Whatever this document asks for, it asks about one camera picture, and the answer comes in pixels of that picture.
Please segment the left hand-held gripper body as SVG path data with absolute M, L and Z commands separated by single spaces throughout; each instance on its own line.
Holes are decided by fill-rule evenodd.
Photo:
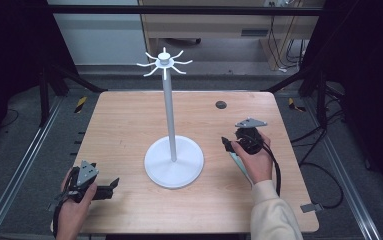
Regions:
M 57 197 L 59 202 L 72 199 L 76 203 L 82 201 L 89 186 L 95 181 L 99 170 L 95 163 L 83 160 L 80 166 L 73 167 L 63 185 L 62 193 Z

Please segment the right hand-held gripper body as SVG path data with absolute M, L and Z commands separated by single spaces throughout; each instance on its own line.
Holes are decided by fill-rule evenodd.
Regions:
M 265 141 L 258 131 L 258 127 L 266 125 L 265 121 L 250 117 L 235 124 L 236 138 L 245 152 L 254 155 L 266 148 Z

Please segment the light blue slim tool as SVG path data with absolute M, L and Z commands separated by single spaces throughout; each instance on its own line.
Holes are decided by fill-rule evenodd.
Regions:
M 238 168 L 240 169 L 240 171 L 243 173 L 243 175 L 245 176 L 245 178 L 248 180 L 248 182 L 250 183 L 251 186 L 254 185 L 253 181 L 251 180 L 241 158 L 236 154 L 236 153 L 229 153 L 229 155 L 231 156 L 231 158 L 233 159 L 233 161 L 235 162 L 235 164 L 238 166 Z

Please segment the person's right hand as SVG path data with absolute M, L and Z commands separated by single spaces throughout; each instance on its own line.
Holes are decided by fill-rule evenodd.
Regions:
M 272 179 L 273 160 L 265 149 L 261 149 L 258 153 L 250 155 L 236 141 L 233 141 L 231 145 L 243 162 L 254 184 Z

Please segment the person's left hand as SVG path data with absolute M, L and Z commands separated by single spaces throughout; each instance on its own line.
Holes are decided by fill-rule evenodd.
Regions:
M 79 203 L 76 203 L 71 199 L 64 202 L 60 210 L 58 223 L 61 226 L 68 228 L 81 227 L 87 217 L 89 207 L 96 191 L 97 184 L 92 183 Z

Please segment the yellow black tape piece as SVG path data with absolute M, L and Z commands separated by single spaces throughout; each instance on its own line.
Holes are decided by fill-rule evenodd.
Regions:
M 81 112 L 81 110 L 82 110 L 82 108 L 83 108 L 83 106 L 84 106 L 86 100 L 87 100 L 87 97 L 86 97 L 86 96 L 83 96 L 83 97 L 81 97 L 81 98 L 78 100 L 78 103 L 77 103 L 77 105 L 76 105 L 76 108 L 75 108 L 75 110 L 74 110 L 74 113 L 80 113 L 80 112 Z
M 305 107 L 299 107 L 295 104 L 293 98 L 288 98 L 288 106 L 290 109 L 293 109 L 293 110 L 296 110 L 296 111 L 299 111 L 299 112 L 306 112 L 306 108 Z

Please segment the white hook stand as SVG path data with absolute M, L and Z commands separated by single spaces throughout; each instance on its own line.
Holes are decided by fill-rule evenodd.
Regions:
M 157 56 L 146 53 L 148 58 L 153 59 L 152 63 L 138 63 L 140 67 L 153 66 L 153 70 L 144 74 L 144 77 L 151 76 L 158 70 L 162 71 L 168 135 L 148 148 L 144 157 L 144 168 L 155 184 L 166 189 L 180 189 L 192 184 L 202 173 L 205 162 L 201 147 L 194 140 L 175 132 L 171 71 L 185 75 L 176 66 L 192 63 L 192 60 L 178 61 L 177 58 L 182 54 L 183 51 L 180 51 L 172 56 L 163 48 Z

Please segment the white cabinet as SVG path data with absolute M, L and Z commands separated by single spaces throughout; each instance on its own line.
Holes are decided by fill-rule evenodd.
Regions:
M 55 14 L 54 18 L 76 65 L 147 61 L 139 14 Z

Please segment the black curtain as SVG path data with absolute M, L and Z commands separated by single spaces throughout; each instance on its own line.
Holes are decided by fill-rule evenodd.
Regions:
M 0 126 L 9 99 L 38 84 L 44 64 L 76 66 L 48 0 L 0 0 Z
M 383 175 L 383 0 L 326 0 L 304 63 L 345 90 L 361 148 Z

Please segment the aluminium floor rail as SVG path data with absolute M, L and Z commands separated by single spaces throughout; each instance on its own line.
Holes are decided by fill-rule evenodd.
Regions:
M 328 136 L 328 131 L 323 130 L 321 145 L 328 160 L 328 169 L 335 179 L 336 184 L 341 188 L 342 202 L 335 208 L 326 209 L 328 214 L 336 213 L 338 210 L 350 212 L 346 218 L 339 218 L 331 226 L 342 226 L 348 228 L 356 225 L 361 240 L 382 240 L 380 233 L 369 214 L 353 180 L 346 171 L 339 154 Z
M 12 175 L 8 185 L 6 186 L 2 196 L 0 197 L 0 226 L 4 218 L 6 217 L 10 207 L 12 206 L 12 203 L 22 186 L 24 179 L 26 178 L 29 172 L 29 169 L 33 165 L 43 142 L 45 141 L 48 133 L 50 132 L 63 101 L 63 97 L 54 98 L 54 103 L 50 108 L 49 117 L 44 122 L 44 124 L 38 128 L 32 142 L 28 146 L 26 153 L 21 159 L 18 167 L 16 168 L 16 171 Z

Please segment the black frame strut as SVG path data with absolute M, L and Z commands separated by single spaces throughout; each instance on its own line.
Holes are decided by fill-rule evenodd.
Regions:
M 51 87 L 57 96 L 65 96 L 69 88 L 65 83 L 65 79 L 70 79 L 75 83 L 83 86 L 94 93 L 105 92 L 104 88 L 100 88 L 79 76 L 78 73 L 69 71 L 59 65 L 45 66 L 39 73 L 39 91 L 40 91 L 40 107 L 41 120 L 40 127 L 44 126 L 50 118 L 49 90 Z
M 265 92 L 275 93 L 280 89 L 302 80 L 298 93 L 302 97 L 307 97 L 317 90 L 316 101 L 316 119 L 323 129 L 327 128 L 327 116 L 326 116 L 326 74 L 319 67 L 306 67 L 299 70 L 297 73 L 291 75 L 285 80 L 265 89 Z

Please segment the grey metal bracket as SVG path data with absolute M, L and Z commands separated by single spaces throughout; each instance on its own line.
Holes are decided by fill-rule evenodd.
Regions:
M 308 213 L 308 212 L 318 212 L 323 210 L 323 206 L 319 203 L 309 203 L 305 205 L 300 206 L 301 210 L 303 213 Z

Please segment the black horizontal frame bar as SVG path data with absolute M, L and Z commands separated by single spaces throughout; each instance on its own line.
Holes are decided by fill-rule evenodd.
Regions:
M 230 7 L 230 6 L 126 6 L 126 5 L 49 5 L 53 13 L 67 14 L 174 14 L 174 15 L 273 15 L 321 16 L 323 8 Z

